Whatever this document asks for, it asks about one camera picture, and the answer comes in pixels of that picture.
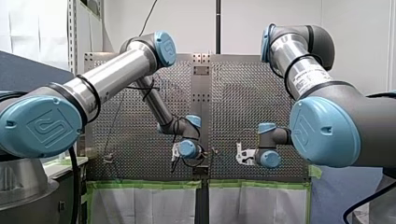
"metal pole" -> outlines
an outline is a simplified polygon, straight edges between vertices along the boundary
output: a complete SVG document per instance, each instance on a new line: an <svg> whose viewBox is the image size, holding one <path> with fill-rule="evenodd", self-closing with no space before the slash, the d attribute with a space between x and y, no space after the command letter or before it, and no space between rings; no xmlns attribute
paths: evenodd
<svg viewBox="0 0 396 224"><path fill-rule="evenodd" d="M216 54L221 54L221 0L216 0Z"/></svg>

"gray fabric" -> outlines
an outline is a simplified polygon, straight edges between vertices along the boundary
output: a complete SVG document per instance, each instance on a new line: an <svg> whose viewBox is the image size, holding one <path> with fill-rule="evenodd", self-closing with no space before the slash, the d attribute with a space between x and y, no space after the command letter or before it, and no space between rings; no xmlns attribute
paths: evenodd
<svg viewBox="0 0 396 224"><path fill-rule="evenodd" d="M305 224L306 190L211 189L210 223Z"/></svg>
<svg viewBox="0 0 396 224"><path fill-rule="evenodd" d="M92 224L193 224L195 189L98 189Z"/></svg>

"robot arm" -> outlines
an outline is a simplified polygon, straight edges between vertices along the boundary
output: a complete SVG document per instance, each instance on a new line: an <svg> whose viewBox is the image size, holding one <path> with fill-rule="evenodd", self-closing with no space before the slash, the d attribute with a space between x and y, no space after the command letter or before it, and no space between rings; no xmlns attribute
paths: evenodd
<svg viewBox="0 0 396 224"><path fill-rule="evenodd" d="M290 130L278 128L274 123L261 123L258 130L259 145L255 149L242 150L242 143L236 143L236 160L243 165L259 165L269 169L280 165L277 145L291 145Z"/></svg>
<svg viewBox="0 0 396 224"><path fill-rule="evenodd" d="M146 86L147 76L176 61L175 44L165 32L131 39L124 47L118 57L63 85L50 83L19 98L0 97L0 154L46 158L66 151L103 103L133 82ZM174 133L174 119L158 92L152 90L146 102L163 133ZM177 134L193 139L195 147L199 131L193 124L198 123L191 120L183 119Z"/></svg>
<svg viewBox="0 0 396 224"><path fill-rule="evenodd" d="M394 168L396 101L368 98L333 80L334 45L316 26L275 27L262 39L262 61L285 80L297 102L290 114L291 139L300 155L331 167Z"/></svg>

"metal frame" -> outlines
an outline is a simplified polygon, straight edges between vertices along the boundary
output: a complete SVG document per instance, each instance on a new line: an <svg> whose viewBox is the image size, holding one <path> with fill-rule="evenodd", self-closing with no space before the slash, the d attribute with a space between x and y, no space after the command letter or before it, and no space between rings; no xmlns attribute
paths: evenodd
<svg viewBox="0 0 396 224"><path fill-rule="evenodd" d="M67 33L68 54L70 72L76 75L78 67L77 47L77 2L79 0L68 0L67 3Z"/></svg>
<svg viewBox="0 0 396 224"><path fill-rule="evenodd" d="M115 55L117 54L87 53L86 70ZM171 111L179 116L201 116L201 144L206 150L218 153L212 153L210 160L199 169L192 171L180 164L170 174L168 168L173 136L155 132L156 121L146 104L141 102L140 94L128 90L113 131L113 135L117 136L112 136L110 140L111 147L117 147L117 153L121 154L116 155L114 162L110 163L112 165L103 163L101 148L124 93L107 103L96 123L87 128L86 149L97 149L98 152L98 157L92 159L88 171L90 180L114 178L109 174L98 175L104 171L104 167L110 167L113 173L119 172L132 179L169 181L243 178L309 181L307 164L292 147L279 148L284 163L275 170L246 167L235 160L238 137L242 139L243 148L257 146L255 131L241 133L241 130L256 130L257 125L264 121L286 126L293 103L284 92L282 80L276 78L257 56L182 54L178 55L176 65L161 69L157 74L160 74L160 78L156 77L156 83L161 88L160 94ZM115 141L125 143L116 146Z"/></svg>

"cable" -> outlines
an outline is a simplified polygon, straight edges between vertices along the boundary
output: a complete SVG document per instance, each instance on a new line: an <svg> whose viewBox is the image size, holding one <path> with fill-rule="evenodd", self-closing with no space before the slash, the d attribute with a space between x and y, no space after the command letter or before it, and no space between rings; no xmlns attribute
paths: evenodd
<svg viewBox="0 0 396 224"><path fill-rule="evenodd" d="M77 157L73 147L69 148L70 161L72 162L73 172L73 211L71 224L77 223L78 219L78 204L79 204L79 172Z"/></svg>
<svg viewBox="0 0 396 224"><path fill-rule="evenodd" d="M290 88L289 88L289 81L288 81L288 79L289 79L289 72L290 72L291 68L292 68L297 62L299 62L301 59L304 59L304 58L306 58L306 57L313 57L314 59L317 60L318 63L320 63L320 65L323 65L322 59L321 59L318 55L313 54L313 53L307 53L307 54L305 54L305 55L298 56L298 57L295 58L293 61L291 61L291 63L289 64L288 68L286 69L285 76L283 77L283 81L284 81L284 84L285 84L286 92L288 93L289 97L290 97L291 99L293 99L293 100L295 100L295 99L294 99L293 95L291 94L291 91L290 91Z"/></svg>
<svg viewBox="0 0 396 224"><path fill-rule="evenodd" d="M158 1L158 0L155 0L155 1L154 1L153 5L152 5L152 7L151 7L151 10L150 10L148 16L146 17L146 21L145 21L145 23L144 23L144 25L143 25L142 31L140 32L139 36L141 36L141 35L144 33L144 31L145 31L145 29L146 29L146 25L147 25L147 23L148 23L148 21L149 21L149 17L151 16L152 10L154 9L155 5L157 4L157 1ZM135 87L127 87L126 89L138 90L138 89L136 89ZM149 89L148 89L148 92L147 92L146 95L143 97L143 101L146 99L147 95L152 91L152 89L155 89L155 88L154 88L154 78L153 78L153 81L151 82L151 85L150 85L150 87L149 87ZM117 108L116 114L115 114L115 116L114 116L113 121L111 122L110 130L109 130L109 132L108 132L107 140L106 140L106 144L105 144L104 155L106 155L106 151L107 151L107 147L108 147L108 142L109 142L109 140L110 140L110 135L112 134L112 131L113 131L113 128L114 128L114 124L116 123L116 120L117 120L117 117L118 117L118 114L119 114L119 112L120 112L120 108L121 108L121 106L122 106L122 103L123 103L124 99L125 99L125 92L122 93L121 100L120 100L119 106L118 106L118 108Z"/></svg>
<svg viewBox="0 0 396 224"><path fill-rule="evenodd" d="M396 99L396 93L395 92L383 92L383 93L376 93L373 95L368 95L367 97L368 98L388 97L388 98Z"/></svg>
<svg viewBox="0 0 396 224"><path fill-rule="evenodd" d="M389 186L387 186L386 188L381 189L380 191L378 191L378 192L372 194L371 196L369 196L369 197L367 197L367 198L361 200L360 202L353 204L353 205L352 205L351 207L349 207L349 208L345 211L345 213L343 214L343 220L344 220L344 222L345 222L346 224L349 224L349 222L347 221L347 216L348 216L351 212L353 212L353 210L355 210L355 209L357 209L358 207L364 205L365 203L368 203L368 202L370 202L370 201L372 201L372 200L374 200L374 199L376 199L376 198L378 198L378 197L380 197L380 196L382 196L382 195L388 193L390 190L394 189L395 187L396 187L396 182L394 182L394 183L390 184Z"/></svg>
<svg viewBox="0 0 396 224"><path fill-rule="evenodd" d="M171 164L171 174L175 172L178 161L180 161L180 157L177 157L177 159L175 161L172 161Z"/></svg>
<svg viewBox="0 0 396 224"><path fill-rule="evenodd" d="M273 32L273 30L274 30L275 28L276 28L276 25L273 24L273 23L271 23L271 24L268 26L268 48L267 48L267 52L265 52L265 53L266 53L266 55L267 55L268 62L269 62L269 64L270 64L270 68L271 68L272 72L273 72L277 77L283 78L283 77L275 70L274 66L273 66L272 63L271 63L271 53L270 53L270 47L271 47L271 33Z"/></svg>
<svg viewBox="0 0 396 224"><path fill-rule="evenodd" d="M151 16L152 10L154 9L155 5L157 4L157 1L158 0L155 0L154 3L152 4L151 10L149 11L148 17L146 18L145 24L143 25L142 32L140 32L139 36L141 36L143 34L143 32L145 31L146 25L148 24L148 21L149 21L149 17Z"/></svg>
<svg viewBox="0 0 396 224"><path fill-rule="evenodd" d="M155 79L154 79L154 77L152 77L151 84L148 87L148 91L145 93L145 95L142 98L143 102L145 102L146 98L149 96L149 94L151 93L152 89L154 89L154 83L155 83Z"/></svg>

